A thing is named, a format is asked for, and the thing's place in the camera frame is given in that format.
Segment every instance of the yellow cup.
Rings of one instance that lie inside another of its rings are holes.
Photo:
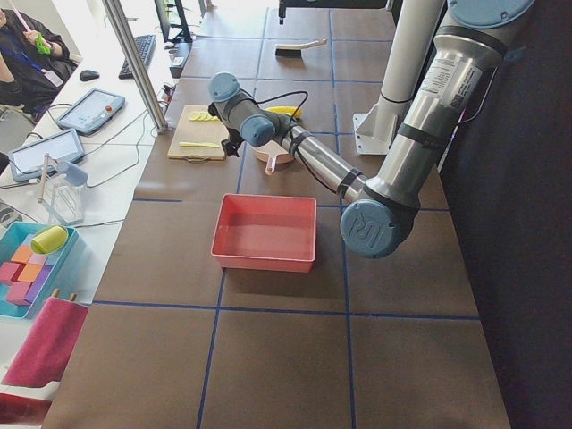
[[[35,253],[52,253],[63,246],[67,240],[68,230],[60,225],[54,225],[39,231],[32,238],[30,246]]]

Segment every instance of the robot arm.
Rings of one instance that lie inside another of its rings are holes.
[[[483,72],[502,62],[533,2],[506,5],[497,0],[490,3],[495,6],[486,6],[485,0],[450,0],[434,38],[436,56],[373,178],[365,178],[288,115],[260,109],[229,73],[212,78],[209,112],[229,129],[227,147],[236,149],[242,140],[260,147],[273,139],[301,158],[350,202],[341,218],[346,245],[364,257],[384,257],[411,232],[419,190]]]

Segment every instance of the black mouse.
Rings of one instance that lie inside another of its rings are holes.
[[[82,82],[87,82],[88,80],[97,79],[99,77],[99,73],[93,70],[84,70],[80,73],[80,80]]]

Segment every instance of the toy frying pan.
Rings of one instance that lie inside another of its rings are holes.
[[[274,172],[277,164],[294,161],[294,158],[288,155],[286,149],[272,140],[261,147],[252,147],[252,149],[255,157],[266,163],[265,173],[269,176]]]

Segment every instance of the teal plastic bin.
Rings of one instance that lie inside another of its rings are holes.
[[[51,226],[41,223],[12,223],[4,236],[0,239],[0,264],[10,261],[16,249],[30,235]],[[32,318],[44,305],[55,288],[60,290],[60,297],[67,299],[73,292],[73,286],[78,278],[81,261],[85,257],[86,245],[77,231],[70,227],[64,227],[68,231],[68,240],[57,251],[52,270],[44,282],[36,299],[29,306],[16,306],[6,302],[5,297],[9,287],[0,282],[0,316],[11,318]]]

